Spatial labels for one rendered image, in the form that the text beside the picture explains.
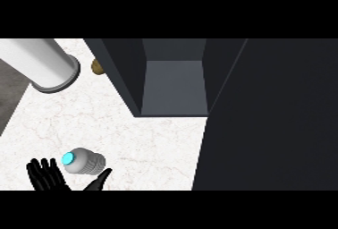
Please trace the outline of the clear water bottle, cyan cap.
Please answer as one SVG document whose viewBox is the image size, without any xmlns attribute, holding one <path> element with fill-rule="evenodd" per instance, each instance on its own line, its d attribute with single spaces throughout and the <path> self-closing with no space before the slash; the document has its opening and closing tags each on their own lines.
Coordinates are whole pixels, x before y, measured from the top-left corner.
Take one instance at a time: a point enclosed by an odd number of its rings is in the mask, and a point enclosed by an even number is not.
<svg viewBox="0 0 338 229">
<path fill-rule="evenodd" d="M 93 153 L 85 148 L 75 148 L 67 152 L 60 162 L 69 174 L 97 175 L 103 172 L 106 166 L 106 159 L 101 154 Z"/>
</svg>

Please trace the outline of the small brown round object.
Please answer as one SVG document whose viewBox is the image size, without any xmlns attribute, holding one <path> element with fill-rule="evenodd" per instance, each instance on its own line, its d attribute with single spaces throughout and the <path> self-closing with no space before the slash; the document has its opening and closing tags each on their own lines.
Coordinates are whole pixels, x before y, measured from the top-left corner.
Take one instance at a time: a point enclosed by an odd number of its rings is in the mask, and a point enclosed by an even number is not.
<svg viewBox="0 0 338 229">
<path fill-rule="evenodd" d="M 104 73 L 103 67 L 101 67 L 100 63 L 97 62 L 97 60 L 93 60 L 91 70 L 93 70 L 93 73 L 95 75 L 101 75 Z"/>
</svg>

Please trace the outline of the white cylinder with grey rim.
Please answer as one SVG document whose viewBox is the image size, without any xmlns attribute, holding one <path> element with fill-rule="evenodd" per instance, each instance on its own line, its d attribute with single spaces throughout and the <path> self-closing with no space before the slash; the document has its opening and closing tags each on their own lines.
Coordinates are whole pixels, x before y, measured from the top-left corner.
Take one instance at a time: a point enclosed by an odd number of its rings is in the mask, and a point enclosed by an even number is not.
<svg viewBox="0 0 338 229">
<path fill-rule="evenodd" d="M 42 93 L 63 90 L 79 76 L 79 61 L 51 38 L 0 38 L 0 59 Z"/>
</svg>

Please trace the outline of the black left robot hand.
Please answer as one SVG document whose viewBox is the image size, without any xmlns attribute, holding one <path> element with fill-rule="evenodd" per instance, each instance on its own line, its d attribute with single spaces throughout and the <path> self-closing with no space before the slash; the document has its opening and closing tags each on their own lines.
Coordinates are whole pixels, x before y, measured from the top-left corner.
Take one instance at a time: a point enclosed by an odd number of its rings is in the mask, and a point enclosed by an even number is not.
<svg viewBox="0 0 338 229">
<path fill-rule="evenodd" d="M 31 186 L 36 191 L 69 191 L 69 186 L 63 174 L 56 165 L 56 160 L 35 158 L 26 164 L 26 171 L 31 180 Z M 100 191 L 104 186 L 106 178 L 110 175 L 112 169 L 107 168 L 97 178 L 85 186 L 87 191 Z"/>
</svg>

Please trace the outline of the dark grey cabinet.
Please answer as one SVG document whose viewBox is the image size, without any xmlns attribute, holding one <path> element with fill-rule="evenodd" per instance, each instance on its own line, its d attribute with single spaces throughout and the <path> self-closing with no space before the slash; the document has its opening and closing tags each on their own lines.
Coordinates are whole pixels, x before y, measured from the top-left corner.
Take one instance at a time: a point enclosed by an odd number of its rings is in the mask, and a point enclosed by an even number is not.
<svg viewBox="0 0 338 229">
<path fill-rule="evenodd" d="M 242 38 L 87 38 L 106 77 L 135 117 L 206 117 Z"/>
</svg>

